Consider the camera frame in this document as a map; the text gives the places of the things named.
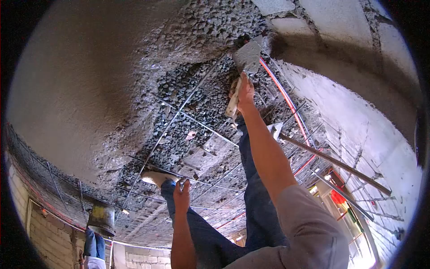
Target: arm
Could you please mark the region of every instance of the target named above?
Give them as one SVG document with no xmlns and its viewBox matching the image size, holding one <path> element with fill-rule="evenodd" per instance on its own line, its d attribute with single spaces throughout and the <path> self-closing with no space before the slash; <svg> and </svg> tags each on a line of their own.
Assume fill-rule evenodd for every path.
<svg viewBox="0 0 430 269">
<path fill-rule="evenodd" d="M 85 262 L 85 258 L 83 257 L 82 250 L 79 250 L 79 269 L 84 269 L 83 263 Z"/>
<path fill-rule="evenodd" d="M 173 199 L 175 200 L 176 212 L 173 223 L 172 268 L 195 269 L 196 253 L 187 221 L 187 211 L 190 207 L 189 180 L 185 181 L 182 191 L 181 184 L 176 183 Z"/>
<path fill-rule="evenodd" d="M 273 139 L 255 107 L 252 82 L 245 73 L 240 76 L 242 85 L 239 89 L 237 108 L 245 119 L 255 168 L 257 168 L 273 204 L 276 205 L 279 193 L 289 186 L 297 185 L 297 182 L 284 151 Z"/>
</svg>

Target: forearm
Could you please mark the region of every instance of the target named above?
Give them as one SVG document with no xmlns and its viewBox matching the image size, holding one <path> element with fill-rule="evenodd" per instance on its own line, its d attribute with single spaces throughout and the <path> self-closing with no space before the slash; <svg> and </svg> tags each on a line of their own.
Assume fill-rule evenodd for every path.
<svg viewBox="0 0 430 269">
<path fill-rule="evenodd" d="M 248 129 L 252 159 L 272 202 L 286 187 L 297 182 L 291 172 L 290 163 L 284 151 L 273 139 L 254 104 L 242 110 Z"/>
<path fill-rule="evenodd" d="M 196 268 L 196 253 L 186 214 L 175 215 L 171 255 L 173 269 Z"/>
</svg>

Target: blue jeans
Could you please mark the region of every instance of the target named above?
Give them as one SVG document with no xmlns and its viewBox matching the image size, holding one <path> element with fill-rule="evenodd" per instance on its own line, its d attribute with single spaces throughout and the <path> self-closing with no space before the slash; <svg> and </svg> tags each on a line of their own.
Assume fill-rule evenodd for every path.
<svg viewBox="0 0 430 269">
<path fill-rule="evenodd" d="M 283 234 L 276 209 L 267 189 L 261 182 L 251 155 L 248 130 L 243 118 L 236 121 L 242 131 L 239 151 L 248 185 L 245 190 L 246 244 L 240 247 L 225 238 L 191 208 L 187 212 L 188 225 L 196 249 L 198 268 L 224 268 L 228 264 L 262 247 L 289 246 Z M 167 201 L 171 219 L 175 220 L 173 191 L 175 183 L 166 180 L 161 185 L 161 195 Z"/>
<path fill-rule="evenodd" d="M 104 260 L 105 248 L 106 245 L 103 237 L 87 228 L 85 230 L 85 245 L 83 247 L 84 256 L 97 257 Z"/>
</svg>

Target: hand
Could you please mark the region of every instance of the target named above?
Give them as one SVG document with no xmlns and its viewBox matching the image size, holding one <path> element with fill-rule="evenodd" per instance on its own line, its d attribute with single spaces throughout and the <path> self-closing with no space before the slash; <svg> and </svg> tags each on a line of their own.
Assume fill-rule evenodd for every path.
<svg viewBox="0 0 430 269">
<path fill-rule="evenodd" d="M 254 85 L 245 72 L 240 74 L 240 79 L 242 83 L 239 88 L 239 103 L 237 103 L 237 109 L 243 114 L 244 109 L 250 105 L 254 106 Z"/>
<path fill-rule="evenodd" d="M 176 183 L 175 191 L 173 192 L 173 200 L 175 201 L 176 215 L 186 215 L 190 207 L 190 181 L 187 179 L 184 183 L 184 188 L 181 191 L 181 184 Z"/>
<path fill-rule="evenodd" d="M 82 250 L 79 250 L 79 264 L 82 265 L 85 262 L 85 258 L 83 257 Z"/>
</svg>

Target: red cloth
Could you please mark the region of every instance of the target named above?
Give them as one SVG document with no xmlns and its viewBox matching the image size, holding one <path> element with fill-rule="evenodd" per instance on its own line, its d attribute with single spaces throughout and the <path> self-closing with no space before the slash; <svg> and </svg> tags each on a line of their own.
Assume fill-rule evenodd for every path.
<svg viewBox="0 0 430 269">
<path fill-rule="evenodd" d="M 332 190 L 332 200 L 337 204 L 343 204 L 347 200 L 343 198 L 337 191 Z"/>
</svg>

